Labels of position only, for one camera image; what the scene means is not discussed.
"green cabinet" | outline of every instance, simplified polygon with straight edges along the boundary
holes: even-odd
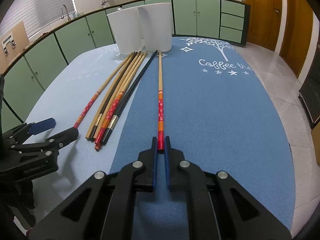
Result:
[[[21,124],[21,122],[14,116],[11,110],[7,107],[7,105],[2,102],[2,109],[1,109],[1,127],[2,132],[5,133],[6,131],[10,130],[13,127]]]
[[[4,77],[4,98],[25,121],[44,89],[22,57]]]
[[[80,54],[96,48],[85,17],[62,27],[55,33],[68,63]]]
[[[241,43],[242,31],[220,27],[220,39]]]
[[[221,26],[223,27],[229,27],[242,31],[243,20],[243,18],[238,16],[221,13]]]
[[[219,38],[220,0],[196,0],[197,35]]]
[[[25,57],[44,89],[47,89],[67,66],[54,34],[40,41],[25,54]]]
[[[196,0],[173,0],[176,34],[196,35]]]
[[[139,5],[144,5],[143,1],[138,1],[138,2],[133,2],[133,3],[128,3],[122,6],[123,9],[131,8],[131,7],[136,7]]]
[[[105,11],[88,15],[86,18],[97,48],[114,43]]]
[[[221,12],[244,17],[244,4],[221,0]]]
[[[171,3],[171,0],[145,0],[144,4],[153,4],[153,3],[161,3],[161,2]]]

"tile floor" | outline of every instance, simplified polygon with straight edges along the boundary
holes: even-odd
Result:
[[[235,47],[255,71],[269,94],[290,143],[296,179],[296,203],[291,234],[294,237],[320,201],[320,167],[307,116],[298,99],[301,87],[295,74],[273,51],[247,43]]]

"table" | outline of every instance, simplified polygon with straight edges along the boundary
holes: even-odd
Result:
[[[254,71],[227,42],[174,37],[172,43],[172,49],[162,55],[165,136],[202,170],[230,173],[290,230],[295,204],[291,151],[276,109]],[[109,45],[71,62],[27,119],[38,122],[53,117],[56,127],[28,142],[73,126],[121,58],[125,56],[117,46]],[[79,127],[78,140],[60,150],[59,170],[34,180],[38,221],[94,172],[119,171],[136,160],[140,151],[150,148],[157,135],[157,91],[155,58],[100,152],[84,138],[103,95],[97,99]],[[137,194],[134,240],[188,239],[184,195],[166,190],[164,174],[160,155],[156,192]]]

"white plastic container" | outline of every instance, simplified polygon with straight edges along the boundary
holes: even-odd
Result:
[[[172,5],[154,3],[137,6],[147,51],[168,51],[172,47]]]
[[[136,7],[109,13],[107,16],[121,54],[143,49],[141,22]]]

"white tree print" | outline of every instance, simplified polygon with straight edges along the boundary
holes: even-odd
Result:
[[[226,41],[221,41],[221,40],[215,40],[215,39],[207,39],[207,38],[198,38],[198,37],[189,37],[186,39],[181,39],[181,40],[185,40],[187,41],[187,45],[190,46],[192,44],[197,44],[197,43],[205,43],[207,45],[212,45],[215,48],[217,48],[221,54],[223,55],[224,59],[226,61],[229,61],[228,58],[226,57],[226,55],[223,52],[224,48],[228,48],[228,49],[233,49],[234,48],[230,45],[230,43],[226,42]]]

